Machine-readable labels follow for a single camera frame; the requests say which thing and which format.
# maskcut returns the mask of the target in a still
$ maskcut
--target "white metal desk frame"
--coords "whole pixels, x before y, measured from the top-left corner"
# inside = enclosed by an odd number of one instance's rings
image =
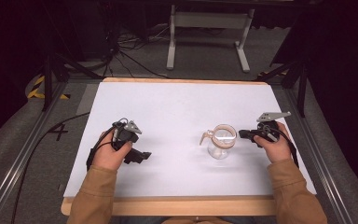
[[[173,70],[176,47],[175,27],[208,27],[243,30],[241,40],[236,41],[235,46],[240,57],[242,70],[248,73],[250,68],[243,51],[243,45],[249,33],[254,13],[254,9],[250,9],[248,14],[176,12],[175,6],[172,5],[170,22],[171,39],[168,50],[167,69]]]

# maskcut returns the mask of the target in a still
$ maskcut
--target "hazard tape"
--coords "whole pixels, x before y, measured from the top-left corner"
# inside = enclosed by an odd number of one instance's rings
[[[42,82],[45,80],[45,76],[40,75],[40,77],[36,80],[34,83],[34,86],[32,87],[30,93],[28,93],[28,99],[30,98],[40,98],[45,99],[44,93],[38,93],[37,90],[39,89],[40,85],[42,85]],[[62,94],[60,96],[60,99],[62,100],[69,100],[71,98],[71,94]]]

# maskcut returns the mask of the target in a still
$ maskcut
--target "hand-mounted device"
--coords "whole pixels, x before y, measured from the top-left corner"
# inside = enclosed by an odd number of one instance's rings
[[[290,112],[286,113],[263,113],[258,119],[257,129],[256,130],[240,130],[239,135],[240,138],[247,138],[255,143],[254,137],[258,135],[270,142],[278,142],[280,136],[283,136],[287,143],[289,144],[290,152],[292,153],[293,161],[298,167],[298,159],[297,159],[297,149],[295,145],[290,141],[290,139],[284,134],[281,130],[279,130],[278,123],[275,119],[284,118],[292,115]]]
[[[112,130],[114,130],[112,141],[100,145],[101,141],[110,132],[112,132]],[[119,121],[114,122],[112,124],[112,127],[109,130],[107,130],[100,137],[98,142],[95,144],[94,148],[92,148],[91,151],[89,152],[89,157],[86,162],[87,170],[92,165],[92,161],[94,160],[95,153],[101,146],[103,146],[105,144],[111,144],[112,148],[114,150],[118,151],[121,149],[121,147],[124,146],[124,144],[126,144],[129,141],[136,143],[136,141],[138,141],[138,139],[139,139],[137,133],[142,134],[141,130],[139,130],[139,128],[136,126],[136,124],[133,122],[133,120],[128,122],[127,119],[121,119]],[[126,155],[126,157],[124,158],[124,163],[129,164],[132,161],[141,163],[143,160],[147,160],[151,154],[152,154],[151,152],[140,152],[140,151],[136,150],[135,148],[132,148],[130,150],[130,152]]]

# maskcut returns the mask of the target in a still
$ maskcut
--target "person's right arm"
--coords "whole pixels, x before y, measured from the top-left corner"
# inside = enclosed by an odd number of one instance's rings
[[[289,137],[283,124],[279,129]],[[278,223],[327,223],[327,217],[318,199],[307,190],[307,182],[296,167],[284,137],[276,143],[255,136],[254,140],[266,150],[271,161],[268,167],[277,208]]]

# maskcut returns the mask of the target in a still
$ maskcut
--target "forearm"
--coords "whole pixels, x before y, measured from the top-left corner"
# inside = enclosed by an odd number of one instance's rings
[[[108,223],[112,216],[117,171],[91,166],[72,203],[68,224]]]
[[[268,167],[277,204],[278,223],[327,223],[324,211],[292,160]]]

